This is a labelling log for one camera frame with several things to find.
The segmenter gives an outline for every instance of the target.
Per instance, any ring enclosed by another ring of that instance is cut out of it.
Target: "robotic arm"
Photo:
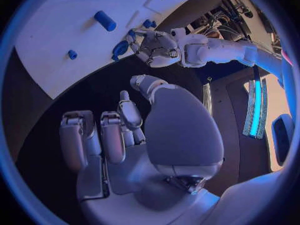
[[[141,46],[136,42],[136,35],[145,37]],[[152,68],[167,67],[176,62],[183,67],[200,68],[207,62],[219,64],[237,60],[249,67],[257,65],[282,81],[281,60],[250,41],[234,42],[203,34],[186,35],[184,28],[172,29],[170,34],[130,30],[126,39],[134,53]]]

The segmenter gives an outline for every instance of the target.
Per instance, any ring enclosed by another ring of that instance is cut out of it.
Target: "blue led light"
[[[260,117],[261,117],[261,105],[262,105],[261,81],[255,81],[254,114],[253,114],[251,130],[250,130],[250,135],[254,137],[257,135],[259,129]]]

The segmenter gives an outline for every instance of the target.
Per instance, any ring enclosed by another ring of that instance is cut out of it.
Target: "light strip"
[[[256,137],[261,117],[261,105],[262,105],[262,88],[261,81],[255,81],[255,103],[254,103],[254,114],[253,121],[250,130],[250,135]]]

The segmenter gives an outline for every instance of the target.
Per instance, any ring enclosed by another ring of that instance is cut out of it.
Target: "white panel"
[[[56,98],[88,74],[113,62],[112,50],[129,29],[146,19],[161,23],[187,0],[159,0],[150,9],[145,3],[157,0],[47,0],[21,31],[17,53],[28,73],[51,97]],[[116,23],[106,31],[94,14],[103,10]],[[77,52],[70,60],[69,50]],[[131,55],[128,50],[122,57]]]

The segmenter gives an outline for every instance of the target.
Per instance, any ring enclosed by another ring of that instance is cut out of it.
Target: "blue light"
[[[261,88],[261,81],[255,81],[255,102],[254,102],[254,114],[253,114],[253,121],[251,125],[250,135],[256,136],[259,124],[260,124],[260,117],[261,117],[261,105],[262,105],[262,88]]]

